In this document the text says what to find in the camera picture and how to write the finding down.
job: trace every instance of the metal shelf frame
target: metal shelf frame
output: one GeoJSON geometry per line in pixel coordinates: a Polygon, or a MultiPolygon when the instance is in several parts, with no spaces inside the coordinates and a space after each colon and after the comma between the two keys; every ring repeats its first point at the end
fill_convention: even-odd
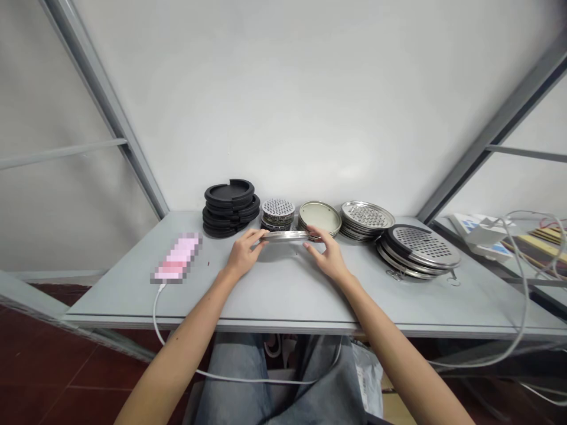
{"type": "MultiPolygon", "coordinates": [[[[95,149],[117,146],[130,164],[154,213],[160,220],[163,219],[169,213],[165,198],[151,172],[135,132],[102,66],[73,1],[38,1],[52,23],[62,45],[67,50],[73,65],[82,78],[113,139],[87,145],[52,149],[33,155],[0,159],[0,171],[16,166],[77,155],[95,149]]],[[[499,146],[553,88],[565,74],[566,69],[567,34],[564,32],[506,100],[493,119],[447,175],[443,183],[426,202],[418,214],[420,221],[425,224],[431,223],[435,216],[494,152],[567,162],[567,155],[499,146]]],[[[83,328],[62,320],[62,317],[69,309],[68,306],[20,280],[98,276],[105,272],[105,270],[19,273],[0,271],[0,305],[6,305],[9,308],[16,309],[137,359],[146,362],[151,361],[155,353],[116,332],[108,329],[83,328]]]]}
{"type": "Polygon", "coordinates": [[[419,221],[430,225],[495,152],[567,162],[567,155],[500,146],[566,71],[567,30],[563,30],[433,192],[417,215],[419,221]]]}

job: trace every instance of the forearm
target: forearm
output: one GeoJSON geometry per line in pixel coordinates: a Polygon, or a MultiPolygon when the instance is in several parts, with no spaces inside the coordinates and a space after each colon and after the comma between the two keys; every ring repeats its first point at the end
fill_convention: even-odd
{"type": "Polygon", "coordinates": [[[354,276],[337,282],[378,360],[419,424],[473,424],[441,377],[370,298],[354,276]]]}
{"type": "Polygon", "coordinates": [[[116,424],[167,423],[207,349],[237,278],[221,271],[150,363],[116,424]]]}

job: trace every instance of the pink power bank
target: pink power bank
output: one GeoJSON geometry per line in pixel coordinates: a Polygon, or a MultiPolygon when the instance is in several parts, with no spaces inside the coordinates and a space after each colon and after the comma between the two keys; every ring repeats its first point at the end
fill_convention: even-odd
{"type": "Polygon", "coordinates": [[[191,262],[202,247],[203,235],[181,233],[165,260],[160,261],[151,274],[151,283],[182,283],[187,277],[191,262]]]}

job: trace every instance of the person's left hand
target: person's left hand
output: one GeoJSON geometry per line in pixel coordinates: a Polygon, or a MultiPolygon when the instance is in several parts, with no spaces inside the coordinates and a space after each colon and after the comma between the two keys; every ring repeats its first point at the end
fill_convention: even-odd
{"type": "Polygon", "coordinates": [[[268,244],[268,241],[260,242],[254,250],[252,250],[252,245],[266,233],[269,233],[269,231],[248,229],[241,238],[237,239],[230,252],[229,261],[226,263],[224,272],[236,280],[244,276],[252,268],[260,252],[268,244]]]}

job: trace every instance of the hand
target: hand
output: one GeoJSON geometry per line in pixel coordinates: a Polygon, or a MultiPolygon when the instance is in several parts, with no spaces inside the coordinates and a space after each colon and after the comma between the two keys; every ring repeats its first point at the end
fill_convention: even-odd
{"type": "Polygon", "coordinates": [[[347,266],[344,264],[343,255],[341,254],[341,247],[338,245],[329,232],[315,226],[307,226],[307,230],[312,236],[319,236],[325,243],[327,249],[323,254],[317,251],[312,245],[307,242],[303,244],[309,254],[315,257],[317,266],[321,268],[323,273],[333,279],[335,282],[342,282],[352,276],[347,266]]]}
{"type": "Polygon", "coordinates": [[[230,252],[229,261],[226,263],[224,272],[236,280],[244,276],[252,268],[260,252],[268,244],[268,241],[260,242],[254,250],[252,250],[252,245],[266,233],[269,233],[269,231],[248,229],[241,238],[237,239],[230,252]]]}

